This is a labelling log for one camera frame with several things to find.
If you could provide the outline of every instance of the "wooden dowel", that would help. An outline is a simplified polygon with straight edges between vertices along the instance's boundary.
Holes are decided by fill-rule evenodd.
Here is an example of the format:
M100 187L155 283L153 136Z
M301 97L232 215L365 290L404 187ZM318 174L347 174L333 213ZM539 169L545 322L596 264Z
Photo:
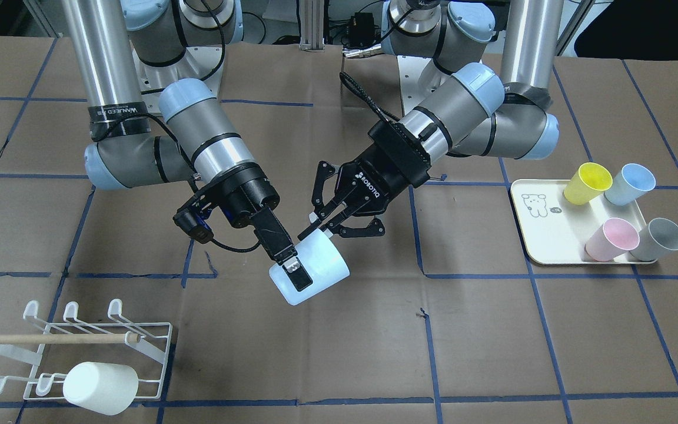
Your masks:
M140 334L128 331L127 340L138 343ZM0 345L80 345L124 343L121 334L0 334Z

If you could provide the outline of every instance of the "white tray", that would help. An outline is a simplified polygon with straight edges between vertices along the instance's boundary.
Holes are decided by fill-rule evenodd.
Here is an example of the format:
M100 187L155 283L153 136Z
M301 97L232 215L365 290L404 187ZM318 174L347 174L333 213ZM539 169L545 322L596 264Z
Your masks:
M603 195L587 204L571 204L563 196L569 180L517 180L511 184L511 200L527 248L527 254L543 265L647 264L625 253L609 262L597 262L584 244L610 217L629 221L638 231L646 225L636 201L616 206Z

